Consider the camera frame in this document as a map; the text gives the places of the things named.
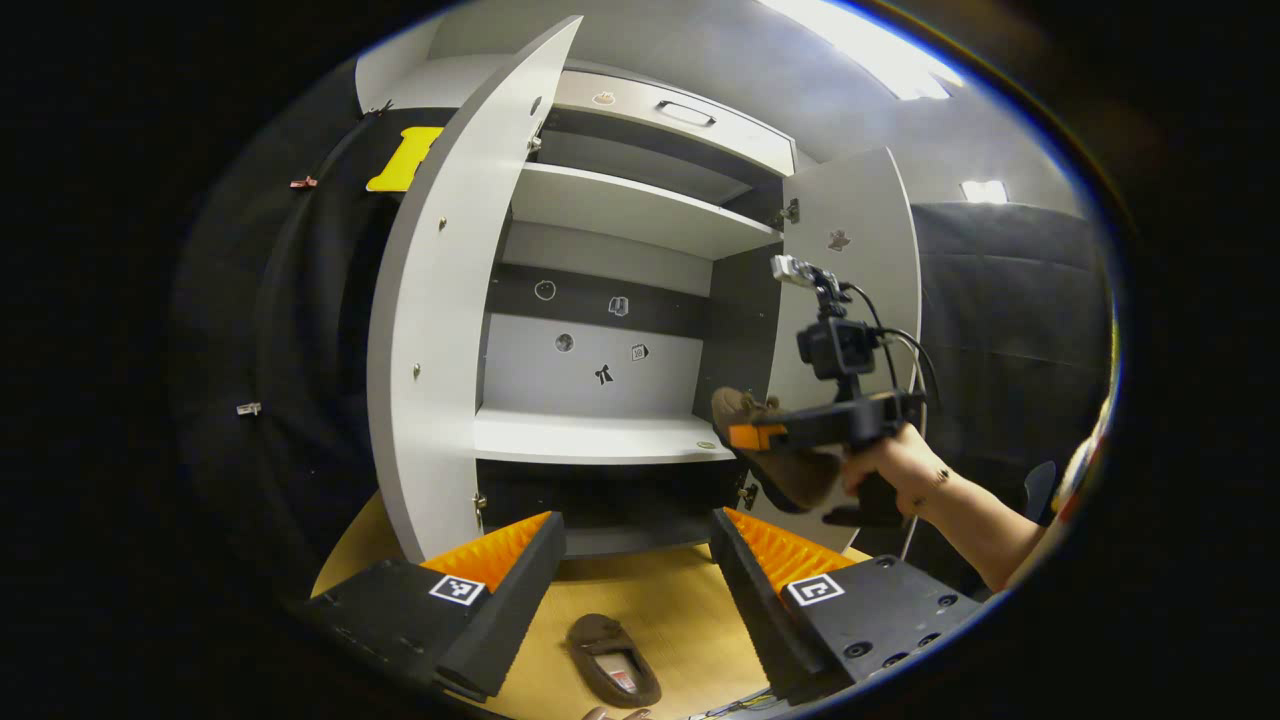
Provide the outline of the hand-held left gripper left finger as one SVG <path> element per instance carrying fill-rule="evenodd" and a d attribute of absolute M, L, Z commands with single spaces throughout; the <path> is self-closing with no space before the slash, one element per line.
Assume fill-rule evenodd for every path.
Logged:
<path fill-rule="evenodd" d="M 426 562 L 375 562 L 300 616 L 397 685 L 485 701 L 500 693 L 564 550 L 562 514 L 540 512 Z"/>

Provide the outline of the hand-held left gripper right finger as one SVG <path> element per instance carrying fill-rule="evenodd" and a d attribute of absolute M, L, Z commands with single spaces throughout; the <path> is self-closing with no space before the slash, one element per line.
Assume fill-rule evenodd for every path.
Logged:
<path fill-rule="evenodd" d="M 771 689 L 791 705 L 910 664 L 982 607 L 893 556 L 852 561 L 733 509 L 712 511 L 710 551 Z"/>

